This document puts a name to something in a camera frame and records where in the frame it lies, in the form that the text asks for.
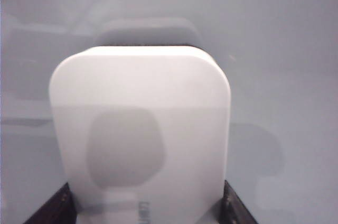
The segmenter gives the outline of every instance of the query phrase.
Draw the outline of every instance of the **light gray background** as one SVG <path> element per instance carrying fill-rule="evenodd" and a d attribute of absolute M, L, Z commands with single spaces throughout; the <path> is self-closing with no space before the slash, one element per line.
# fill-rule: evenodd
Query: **light gray background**
<path fill-rule="evenodd" d="M 1 2 L 3 223 L 22 223 L 65 182 L 53 69 L 108 22 L 152 17 L 191 22 L 225 71 L 227 179 L 258 222 L 338 222 L 338 0 Z"/>

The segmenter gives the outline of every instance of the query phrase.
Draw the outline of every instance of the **gray wall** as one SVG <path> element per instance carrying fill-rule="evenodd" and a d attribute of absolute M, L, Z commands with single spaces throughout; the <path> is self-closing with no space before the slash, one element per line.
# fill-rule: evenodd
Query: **gray wall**
<path fill-rule="evenodd" d="M 48 103 L 53 69 L 96 44 L 108 22 L 135 17 L 189 21 L 225 71 L 227 179 L 258 222 L 338 222 L 338 0 L 2 0 L 1 7 L 4 223 L 22 223 L 65 182 Z"/>

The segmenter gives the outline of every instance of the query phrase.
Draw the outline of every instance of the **white plastic casing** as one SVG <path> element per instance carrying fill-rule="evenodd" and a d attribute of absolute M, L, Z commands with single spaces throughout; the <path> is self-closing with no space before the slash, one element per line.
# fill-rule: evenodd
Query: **white plastic casing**
<path fill-rule="evenodd" d="M 81 223 L 213 222 L 230 87 L 206 52 L 94 47 L 65 59 L 49 92 Z"/>

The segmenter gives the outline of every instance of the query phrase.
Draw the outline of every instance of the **rounded square device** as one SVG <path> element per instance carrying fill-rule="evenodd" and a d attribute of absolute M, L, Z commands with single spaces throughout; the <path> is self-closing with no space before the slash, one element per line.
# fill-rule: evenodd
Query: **rounded square device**
<path fill-rule="evenodd" d="M 214 220 L 230 87 L 206 52 L 94 47 L 60 63 L 49 93 L 80 223 Z"/>

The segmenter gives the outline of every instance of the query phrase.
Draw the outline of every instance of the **white surface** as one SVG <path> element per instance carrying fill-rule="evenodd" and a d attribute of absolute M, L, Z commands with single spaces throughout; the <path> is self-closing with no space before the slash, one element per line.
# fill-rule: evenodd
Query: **white surface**
<path fill-rule="evenodd" d="M 112 22 L 182 18 L 173 24 L 194 26 L 231 84 L 227 178 L 240 198 L 260 224 L 336 224 L 337 15 L 338 0 L 1 0 L 2 222 L 23 223 L 66 181 L 48 105 L 55 67 Z"/>
<path fill-rule="evenodd" d="M 201 220 L 223 196 L 229 83 L 190 46 L 105 46 L 50 82 L 61 156 L 82 223 Z"/>

